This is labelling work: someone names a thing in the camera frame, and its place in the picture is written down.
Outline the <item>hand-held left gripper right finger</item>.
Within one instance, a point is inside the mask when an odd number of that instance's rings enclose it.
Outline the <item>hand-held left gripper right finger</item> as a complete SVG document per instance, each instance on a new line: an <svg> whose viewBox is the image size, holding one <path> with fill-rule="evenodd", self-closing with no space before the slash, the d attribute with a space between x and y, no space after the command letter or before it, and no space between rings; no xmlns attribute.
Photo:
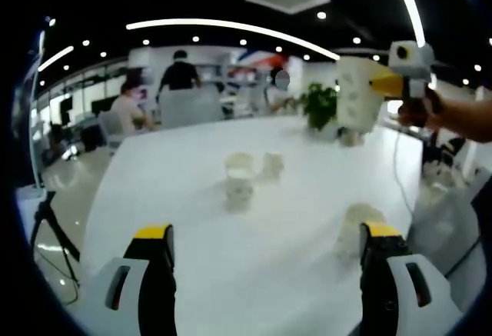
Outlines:
<svg viewBox="0 0 492 336"><path fill-rule="evenodd" d="M360 225L360 335L446 335L462 318L449 281L385 223Z"/></svg>

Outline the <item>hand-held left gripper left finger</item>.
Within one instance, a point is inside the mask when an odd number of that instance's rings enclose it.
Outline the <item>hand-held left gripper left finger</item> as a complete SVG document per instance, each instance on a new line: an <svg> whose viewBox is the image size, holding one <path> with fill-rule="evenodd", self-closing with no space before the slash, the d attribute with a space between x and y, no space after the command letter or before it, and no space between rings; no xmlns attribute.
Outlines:
<svg viewBox="0 0 492 336"><path fill-rule="evenodd" d="M86 284L80 327L86 335L176 335L174 269L173 226L142 228Z"/></svg>

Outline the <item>person's right hand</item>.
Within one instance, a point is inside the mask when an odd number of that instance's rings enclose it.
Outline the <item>person's right hand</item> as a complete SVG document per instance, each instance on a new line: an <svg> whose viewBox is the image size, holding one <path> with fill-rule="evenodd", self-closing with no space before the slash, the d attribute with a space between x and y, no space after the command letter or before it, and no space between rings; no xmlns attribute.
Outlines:
<svg viewBox="0 0 492 336"><path fill-rule="evenodd" d="M427 88L423 98L403 100L397 111L397 120L405 127L423 128L432 117L440 115L444 109L442 97L435 90Z"/></svg>

